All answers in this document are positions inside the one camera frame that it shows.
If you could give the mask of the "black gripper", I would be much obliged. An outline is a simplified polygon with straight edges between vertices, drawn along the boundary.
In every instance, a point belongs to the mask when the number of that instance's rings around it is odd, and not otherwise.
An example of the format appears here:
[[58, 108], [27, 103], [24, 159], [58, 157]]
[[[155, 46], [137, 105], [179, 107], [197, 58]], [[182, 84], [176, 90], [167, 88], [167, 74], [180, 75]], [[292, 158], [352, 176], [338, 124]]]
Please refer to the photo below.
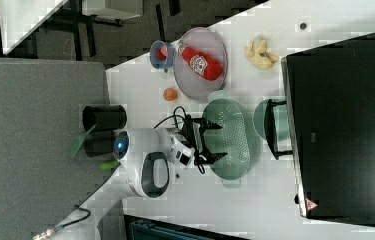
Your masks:
[[210, 151], [203, 152], [204, 146], [201, 140], [199, 128], [204, 130], [218, 130], [221, 129], [221, 126], [206, 119], [202, 119], [199, 125], [198, 123], [195, 123], [190, 114], [187, 114], [184, 118], [181, 130], [182, 135], [194, 149], [194, 164], [197, 167], [202, 167], [203, 161], [205, 164], [214, 164], [221, 158], [225, 157], [227, 153], [212, 153]]

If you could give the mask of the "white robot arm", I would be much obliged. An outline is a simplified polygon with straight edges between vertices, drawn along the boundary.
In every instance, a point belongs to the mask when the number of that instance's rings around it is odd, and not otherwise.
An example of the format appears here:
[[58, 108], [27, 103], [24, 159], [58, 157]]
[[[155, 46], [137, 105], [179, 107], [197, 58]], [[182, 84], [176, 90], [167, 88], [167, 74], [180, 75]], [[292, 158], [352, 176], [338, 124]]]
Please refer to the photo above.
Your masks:
[[118, 167], [83, 203], [56, 226], [33, 237], [33, 240], [101, 240], [98, 225], [124, 198], [158, 198], [168, 189], [171, 165], [204, 170], [225, 157], [213, 153], [205, 143], [204, 133], [220, 130], [221, 125], [203, 117], [182, 118], [178, 128], [137, 128], [120, 132], [114, 142]]

